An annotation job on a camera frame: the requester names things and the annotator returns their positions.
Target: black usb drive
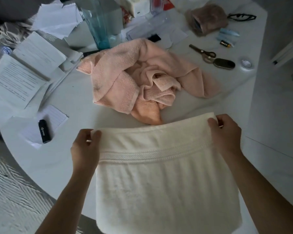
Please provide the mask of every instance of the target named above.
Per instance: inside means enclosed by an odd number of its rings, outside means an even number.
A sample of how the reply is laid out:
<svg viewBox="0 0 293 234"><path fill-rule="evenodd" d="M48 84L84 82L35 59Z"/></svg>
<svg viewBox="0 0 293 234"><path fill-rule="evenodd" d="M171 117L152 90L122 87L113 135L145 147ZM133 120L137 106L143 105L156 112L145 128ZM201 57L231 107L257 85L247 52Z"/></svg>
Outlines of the black usb drive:
<svg viewBox="0 0 293 234"><path fill-rule="evenodd" d="M48 128L46 120L40 120L38 123L38 126L40 130L42 142L48 143L49 141L51 141L51 136L49 133L49 128Z"/></svg>

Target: round table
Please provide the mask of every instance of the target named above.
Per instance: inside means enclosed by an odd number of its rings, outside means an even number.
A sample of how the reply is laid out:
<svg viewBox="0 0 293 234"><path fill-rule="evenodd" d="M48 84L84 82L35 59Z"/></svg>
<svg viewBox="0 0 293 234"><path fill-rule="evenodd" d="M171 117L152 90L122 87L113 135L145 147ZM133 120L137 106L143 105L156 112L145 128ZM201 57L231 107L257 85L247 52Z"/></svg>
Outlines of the round table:
<svg viewBox="0 0 293 234"><path fill-rule="evenodd" d="M198 38L191 31L189 37L174 45L170 51L198 64L209 72L222 85L223 93L215 98L195 98L185 91L178 92L174 105L162 111L164 122L169 123L183 118L214 111L227 113L242 127L247 127L251 106L255 75L261 52L267 12L250 0L224 0L221 6L226 13L250 13L257 16L249 22L230 22L228 28L238 31L240 38L234 48L227 49L216 40L217 32ZM175 10L170 11L174 20L184 21ZM218 58L236 62L234 70L216 68L207 64L200 54L188 47L193 44L206 51L214 51ZM245 71L238 66L238 59L247 56L254 63L254 70ZM89 75L73 71L55 90L45 105L52 104L65 113L69 119L59 128L51 142L39 150L24 141L19 132L28 124L28 118L11 118L1 128L1 133L9 150L22 169L43 190L55 199L66 186L72 173L70 147L78 131L82 128L145 126L131 115L116 112L92 102L92 85ZM96 180L92 179L82 214L96 218Z"/></svg>

